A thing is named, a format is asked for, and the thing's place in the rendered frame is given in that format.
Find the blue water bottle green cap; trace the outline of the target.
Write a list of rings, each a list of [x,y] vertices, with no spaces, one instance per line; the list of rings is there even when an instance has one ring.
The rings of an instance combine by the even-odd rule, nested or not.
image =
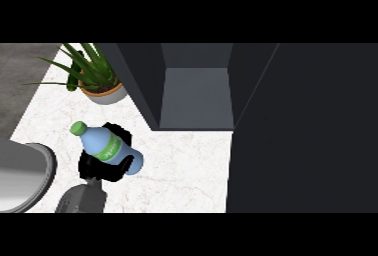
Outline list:
[[[88,127],[82,121],[70,125],[70,133],[81,138],[85,153],[107,165],[118,165],[131,156],[132,161],[125,171],[134,175],[143,167],[143,155],[124,142],[121,137],[104,127]]]

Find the dark grey open cabinet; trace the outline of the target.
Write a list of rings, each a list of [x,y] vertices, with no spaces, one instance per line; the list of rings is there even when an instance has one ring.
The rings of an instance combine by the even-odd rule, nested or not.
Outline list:
[[[101,43],[153,131],[231,131],[274,43]]]

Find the dark grey cabinet door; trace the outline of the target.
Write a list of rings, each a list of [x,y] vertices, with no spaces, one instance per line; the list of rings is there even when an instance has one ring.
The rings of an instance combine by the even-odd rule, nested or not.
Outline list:
[[[378,44],[282,44],[231,136],[228,212],[378,212]]]

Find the potted green plant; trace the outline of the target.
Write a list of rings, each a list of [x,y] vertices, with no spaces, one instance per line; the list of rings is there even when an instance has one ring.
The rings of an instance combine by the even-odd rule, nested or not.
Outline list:
[[[97,44],[81,43],[81,50],[76,50],[69,43],[63,43],[59,50],[72,61],[69,66],[42,57],[39,60],[62,69],[67,78],[64,82],[42,82],[42,85],[64,86],[70,92],[79,89],[98,105],[119,102],[127,90]]]

